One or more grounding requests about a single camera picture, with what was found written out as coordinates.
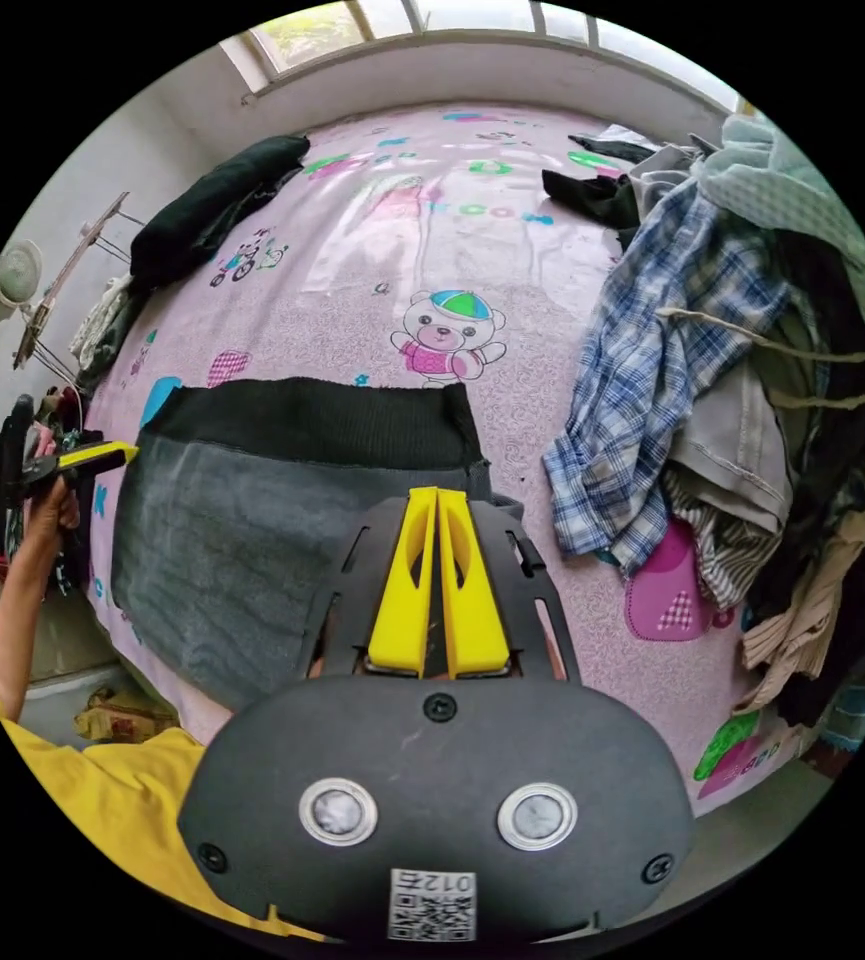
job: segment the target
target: metal rack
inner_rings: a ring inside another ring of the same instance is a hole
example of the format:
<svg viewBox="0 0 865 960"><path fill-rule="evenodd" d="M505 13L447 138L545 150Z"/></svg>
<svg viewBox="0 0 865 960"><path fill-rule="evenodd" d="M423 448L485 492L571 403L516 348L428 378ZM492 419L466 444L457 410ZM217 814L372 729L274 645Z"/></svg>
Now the metal rack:
<svg viewBox="0 0 865 960"><path fill-rule="evenodd" d="M22 339L19 341L19 348L13 354L13 370L24 369L28 360L34 357L50 372L56 374L71 386L75 387L76 374L69 369L64 360L53 353L47 346L45 346L45 344L41 343L40 338L43 330L45 330L45 325L49 321L52 310L55 308L55 302L59 295L59 291L62 289L62 285L69 278L70 274L75 269L76 264L82 259L89 247L94 244L100 250L103 250L105 253L108 253L113 257L116 257L123 263L128 264L130 262L129 255L122 250L121 247L118 247L111 240L102 236L103 228L113 217L123 217L126 220L130 220L132 223L145 226L143 221L122 212L122 203L128 195L128 191L119 194L115 202L106 209L102 216L99 217L99 219L96 220L95 223L92 224L85 233L83 233L78 245L72 252L72 256L66 260L65 265L59 271L58 276L46 288L45 295L42 297L39 305L35 308L35 311L31 314L31 316L26 317L25 330L22 332Z"/></svg>

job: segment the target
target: yellow sleeve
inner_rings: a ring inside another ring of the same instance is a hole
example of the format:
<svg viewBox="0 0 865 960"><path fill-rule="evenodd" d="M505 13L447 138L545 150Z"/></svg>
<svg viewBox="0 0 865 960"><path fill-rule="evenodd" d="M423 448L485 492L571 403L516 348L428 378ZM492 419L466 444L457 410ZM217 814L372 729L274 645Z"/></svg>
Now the yellow sleeve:
<svg viewBox="0 0 865 960"><path fill-rule="evenodd" d="M142 744L57 747L0 718L19 755L72 823L116 866L159 893L221 920L278 936L323 938L223 903L193 863L176 819L204 748L171 729Z"/></svg>

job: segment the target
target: pink bedsheet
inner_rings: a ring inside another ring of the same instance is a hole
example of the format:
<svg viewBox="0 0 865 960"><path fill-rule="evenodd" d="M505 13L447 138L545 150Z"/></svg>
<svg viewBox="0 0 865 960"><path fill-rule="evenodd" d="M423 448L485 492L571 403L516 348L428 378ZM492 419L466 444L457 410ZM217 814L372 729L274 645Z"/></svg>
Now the pink bedsheet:
<svg viewBox="0 0 865 960"><path fill-rule="evenodd" d="M716 737L751 687L739 663L741 611L713 617L704 608L687 536L670 535L628 597L609 564L559 558L540 458L565 422L592 304L619 250L611 231L545 196L541 171L585 178L627 169L567 139L604 126L450 104L313 132L304 172L240 224L212 263L150 302L88 426L134 441L171 386L232 377L433 388L465 379L493 484L525 503L525 527L562 596L583 681L660 731L701 815L796 756L801 731L766 710ZM418 321L443 315L430 303L442 291L473 294L436 298L452 319L463 311L487 317L471 341L462 342L461 322L441 324L443 334ZM121 481L116 471L96 487L89 597L117 651L208 742L227 711L144 648L110 596ZM708 775L715 757L702 758L713 739L722 759Z"/></svg>

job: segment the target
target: blue cartoon hat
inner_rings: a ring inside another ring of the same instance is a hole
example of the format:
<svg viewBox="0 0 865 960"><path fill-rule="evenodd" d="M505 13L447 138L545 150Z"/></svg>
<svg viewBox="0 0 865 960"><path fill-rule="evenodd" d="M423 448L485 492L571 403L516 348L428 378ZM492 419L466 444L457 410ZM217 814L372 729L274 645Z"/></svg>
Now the blue cartoon hat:
<svg viewBox="0 0 865 960"><path fill-rule="evenodd" d="M429 299L440 313L456 320L492 319L492 308L470 290L440 290Z"/></svg>

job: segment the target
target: qr code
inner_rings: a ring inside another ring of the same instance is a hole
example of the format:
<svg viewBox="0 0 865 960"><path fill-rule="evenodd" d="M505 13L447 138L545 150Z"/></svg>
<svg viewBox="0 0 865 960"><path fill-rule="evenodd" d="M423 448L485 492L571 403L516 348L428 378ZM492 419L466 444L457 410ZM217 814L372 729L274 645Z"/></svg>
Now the qr code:
<svg viewBox="0 0 865 960"><path fill-rule="evenodd" d="M389 939L459 943L475 939L475 874L393 870Z"/></svg>

